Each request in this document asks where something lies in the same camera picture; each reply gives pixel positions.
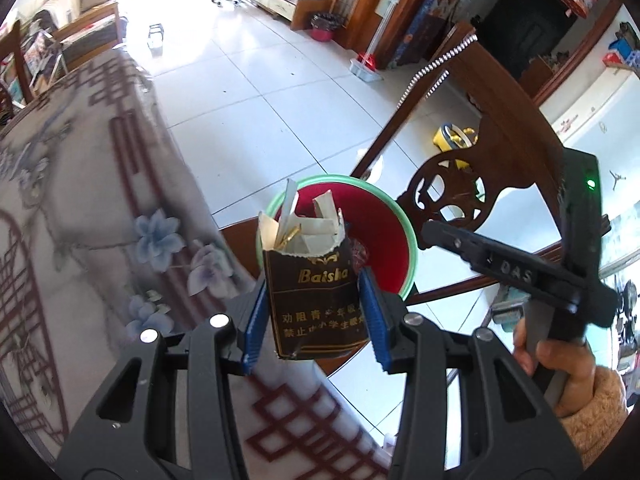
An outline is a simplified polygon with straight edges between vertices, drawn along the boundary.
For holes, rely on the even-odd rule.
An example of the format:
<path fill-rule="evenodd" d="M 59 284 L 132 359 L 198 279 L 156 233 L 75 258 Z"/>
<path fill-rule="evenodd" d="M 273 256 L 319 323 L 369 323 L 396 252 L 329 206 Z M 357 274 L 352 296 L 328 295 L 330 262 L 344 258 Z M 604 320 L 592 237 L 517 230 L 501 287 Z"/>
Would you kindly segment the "person's right hand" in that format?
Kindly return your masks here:
<path fill-rule="evenodd" d="M 535 364 L 567 374 L 562 396 L 554 409 L 559 418 L 576 414 L 592 400 L 597 365 L 586 344 L 578 346 L 565 341 L 542 340 L 537 344 L 535 355 L 531 356 L 526 350 L 527 333 L 524 318 L 516 324 L 513 344 L 514 359 L 527 375 L 533 375 Z"/>

